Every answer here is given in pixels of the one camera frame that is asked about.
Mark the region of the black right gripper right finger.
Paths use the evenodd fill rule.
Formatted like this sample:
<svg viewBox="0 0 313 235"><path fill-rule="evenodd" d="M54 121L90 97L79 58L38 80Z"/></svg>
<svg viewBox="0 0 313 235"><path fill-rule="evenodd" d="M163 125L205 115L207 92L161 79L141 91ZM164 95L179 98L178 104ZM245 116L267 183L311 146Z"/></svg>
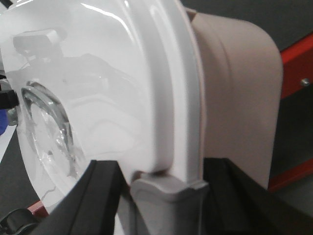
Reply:
<svg viewBox="0 0 313 235"><path fill-rule="evenodd" d="M204 235L311 235L313 219L275 197L230 159L205 158L209 191L202 208Z"/></svg>

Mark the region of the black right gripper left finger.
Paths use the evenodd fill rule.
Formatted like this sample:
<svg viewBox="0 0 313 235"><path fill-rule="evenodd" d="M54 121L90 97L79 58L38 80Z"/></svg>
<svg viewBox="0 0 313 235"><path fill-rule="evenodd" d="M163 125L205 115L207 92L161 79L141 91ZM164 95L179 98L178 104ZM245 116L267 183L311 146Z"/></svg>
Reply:
<svg viewBox="0 0 313 235"><path fill-rule="evenodd" d="M123 174L116 161L91 161L75 187L33 235L112 235Z"/></svg>

